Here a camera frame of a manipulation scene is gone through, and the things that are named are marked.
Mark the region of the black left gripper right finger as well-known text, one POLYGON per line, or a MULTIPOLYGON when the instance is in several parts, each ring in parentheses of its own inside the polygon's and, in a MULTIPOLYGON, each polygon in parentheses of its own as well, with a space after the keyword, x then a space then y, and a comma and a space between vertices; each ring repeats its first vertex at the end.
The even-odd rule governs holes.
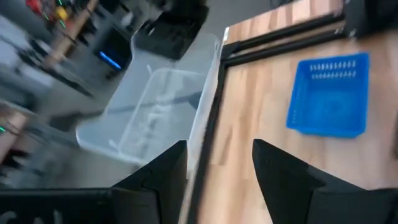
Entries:
POLYGON ((372 223, 363 189, 262 140, 252 160, 273 223, 372 223))

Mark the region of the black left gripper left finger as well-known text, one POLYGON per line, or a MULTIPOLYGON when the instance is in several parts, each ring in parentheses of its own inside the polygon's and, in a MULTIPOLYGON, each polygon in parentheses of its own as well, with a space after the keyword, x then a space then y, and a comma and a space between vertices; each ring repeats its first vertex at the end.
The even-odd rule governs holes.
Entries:
POLYGON ((178 223, 187 178, 187 142, 177 141, 112 186, 117 223, 178 223))

